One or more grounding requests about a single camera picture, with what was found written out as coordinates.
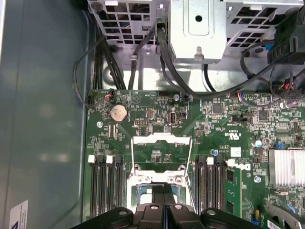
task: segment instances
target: ram slot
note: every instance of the ram slot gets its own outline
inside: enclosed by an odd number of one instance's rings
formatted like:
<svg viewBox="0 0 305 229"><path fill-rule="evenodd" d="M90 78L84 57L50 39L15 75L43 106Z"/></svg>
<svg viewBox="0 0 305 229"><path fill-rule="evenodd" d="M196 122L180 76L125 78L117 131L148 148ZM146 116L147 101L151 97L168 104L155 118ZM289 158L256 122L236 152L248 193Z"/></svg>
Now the ram slot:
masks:
<svg viewBox="0 0 305 229"><path fill-rule="evenodd" d="M122 192L123 192L123 166L116 166L116 179L117 189L116 189L116 207L122 207Z"/></svg>
<svg viewBox="0 0 305 229"><path fill-rule="evenodd" d="M105 162L101 163L100 166L100 200L99 200L99 207L100 207L100 214L103 214L107 211L106 208L106 188L107 188L107 169Z"/></svg>
<svg viewBox="0 0 305 229"><path fill-rule="evenodd" d="M195 163L195 205L198 214L207 208L207 166Z"/></svg>
<svg viewBox="0 0 305 229"><path fill-rule="evenodd" d="M108 171L108 183L107 183L107 211L112 210L115 208L113 204L114 200L114 173L115 168L113 164L107 164L107 171Z"/></svg>
<svg viewBox="0 0 305 229"><path fill-rule="evenodd" d="M207 192L208 192L208 208L215 208L216 204L216 170L215 166L208 166L207 172Z"/></svg>
<svg viewBox="0 0 305 229"><path fill-rule="evenodd" d="M225 167L216 166L216 208L224 210Z"/></svg>
<svg viewBox="0 0 305 229"><path fill-rule="evenodd" d="M92 165L91 167L91 198L90 198L90 218L97 216L97 189L98 189L98 167L97 165Z"/></svg>

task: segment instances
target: green circuit board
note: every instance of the green circuit board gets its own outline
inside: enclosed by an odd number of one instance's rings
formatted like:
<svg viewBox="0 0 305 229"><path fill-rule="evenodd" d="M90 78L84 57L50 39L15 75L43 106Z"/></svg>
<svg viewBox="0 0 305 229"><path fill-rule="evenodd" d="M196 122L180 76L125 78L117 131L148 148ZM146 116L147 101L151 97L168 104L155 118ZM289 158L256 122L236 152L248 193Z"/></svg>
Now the green circuit board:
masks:
<svg viewBox="0 0 305 229"><path fill-rule="evenodd" d="M233 95L204 101L175 92L120 90L115 91L111 99L107 98L106 90L93 90L91 93L92 103L106 99L98 108L88 109L87 114L84 221L113 207L126 206L126 182L132 169L131 139L155 133L189 137L192 144L158 141L133 145L134 162L141 170L159 173L177 170L180 165L187 167L195 205L202 204L196 186L200 185L205 193L211 186L205 183L208 179L198 183L198 161L218 154L224 165L229 159L240 165L225 166L219 176L223 196L217 199L224 211L249 221L256 217L260 224L264 221L267 204L286 209L291 206L299 216L305 214L305 189L302 186L277 187L270 184L268 158L270 149L303 148L304 102L290 108L284 103L256 108L240 103ZM244 99L251 104L274 101L269 94L246 94ZM96 167L93 170L92 163L87 162L92 155L96 158L113 156L113 163L119 159L120 171L115 167L105 167L105 170ZM132 203L136 205L139 190L134 188L133 192ZM197 208L203 206L217 207L217 203L214 206L208 202Z"/></svg>

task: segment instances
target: integrated circuit chip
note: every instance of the integrated circuit chip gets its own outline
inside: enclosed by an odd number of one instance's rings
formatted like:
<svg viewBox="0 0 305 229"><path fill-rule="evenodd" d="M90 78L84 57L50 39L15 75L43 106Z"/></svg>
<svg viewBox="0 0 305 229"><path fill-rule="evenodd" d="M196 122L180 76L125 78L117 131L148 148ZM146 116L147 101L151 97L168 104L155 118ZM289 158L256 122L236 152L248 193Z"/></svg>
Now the integrated circuit chip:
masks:
<svg viewBox="0 0 305 229"><path fill-rule="evenodd" d="M227 170L227 176L226 176L227 180L233 182L234 180L234 172L231 170Z"/></svg>
<svg viewBox="0 0 305 229"><path fill-rule="evenodd" d="M213 114L222 114L223 106L221 104L213 104Z"/></svg>
<svg viewBox="0 0 305 229"><path fill-rule="evenodd" d="M234 204L232 204L231 202L227 201L227 210L230 213L233 213L234 211Z"/></svg>
<svg viewBox="0 0 305 229"><path fill-rule="evenodd" d="M259 111L258 120L259 121L268 121L268 111Z"/></svg>

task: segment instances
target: heatsink fins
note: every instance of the heatsink fins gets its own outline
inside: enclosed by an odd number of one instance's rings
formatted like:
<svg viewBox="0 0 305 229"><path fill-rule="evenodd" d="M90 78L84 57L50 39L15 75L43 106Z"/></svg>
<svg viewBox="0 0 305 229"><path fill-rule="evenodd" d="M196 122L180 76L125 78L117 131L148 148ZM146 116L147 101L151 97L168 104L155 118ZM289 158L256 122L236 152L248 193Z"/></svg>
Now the heatsink fins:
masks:
<svg viewBox="0 0 305 229"><path fill-rule="evenodd" d="M305 186L305 150L269 150L269 183Z"/></svg>

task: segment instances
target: screw hole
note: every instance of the screw hole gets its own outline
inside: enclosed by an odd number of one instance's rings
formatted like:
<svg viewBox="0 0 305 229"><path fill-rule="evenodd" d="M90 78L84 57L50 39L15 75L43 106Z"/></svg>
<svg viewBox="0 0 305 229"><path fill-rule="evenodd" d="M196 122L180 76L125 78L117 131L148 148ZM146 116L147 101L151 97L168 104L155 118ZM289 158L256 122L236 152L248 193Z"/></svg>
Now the screw hole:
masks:
<svg viewBox="0 0 305 229"><path fill-rule="evenodd" d="M200 15L197 15L197 16L195 17L195 20L196 20L197 22L201 22L201 21L202 21L202 17L201 17Z"/></svg>

